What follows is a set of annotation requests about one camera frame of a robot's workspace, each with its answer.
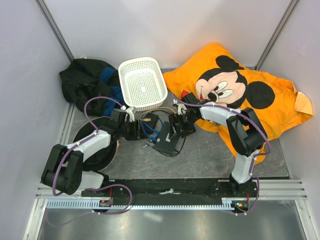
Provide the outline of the black network switch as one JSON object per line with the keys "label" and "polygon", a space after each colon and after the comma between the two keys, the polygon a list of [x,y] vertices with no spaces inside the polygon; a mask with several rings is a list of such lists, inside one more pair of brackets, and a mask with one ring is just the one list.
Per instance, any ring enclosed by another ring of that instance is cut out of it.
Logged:
{"label": "black network switch", "polygon": [[177,137],[169,139],[169,127],[169,122],[165,121],[153,146],[153,149],[165,156],[175,157],[179,154],[179,151],[177,150],[177,144],[181,137],[178,134]]}

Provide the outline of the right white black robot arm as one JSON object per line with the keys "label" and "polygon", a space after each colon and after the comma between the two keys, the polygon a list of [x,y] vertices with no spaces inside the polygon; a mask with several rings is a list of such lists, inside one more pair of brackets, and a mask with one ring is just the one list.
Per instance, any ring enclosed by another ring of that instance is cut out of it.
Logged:
{"label": "right white black robot arm", "polygon": [[255,158],[260,156],[260,149],[268,143],[267,133],[252,108],[233,109],[219,105],[211,100],[199,100],[193,93],[182,100],[173,96],[177,113],[169,116],[168,137],[185,138],[193,134],[195,122],[206,120],[225,126],[231,145],[236,151],[235,165],[230,175],[229,191],[235,197],[247,191],[247,183],[252,179]]}

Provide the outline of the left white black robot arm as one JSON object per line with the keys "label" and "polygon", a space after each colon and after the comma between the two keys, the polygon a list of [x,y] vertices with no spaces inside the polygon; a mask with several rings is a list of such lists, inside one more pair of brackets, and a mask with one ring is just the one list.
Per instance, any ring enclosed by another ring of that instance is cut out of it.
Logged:
{"label": "left white black robot arm", "polygon": [[98,170],[84,171],[84,163],[102,150],[117,149],[120,138],[141,139],[140,122],[135,119],[135,107],[115,109],[101,127],[93,126],[86,137],[52,147],[41,176],[41,183],[51,187],[53,196],[73,195],[77,190],[92,189],[99,197],[106,196],[110,185]]}

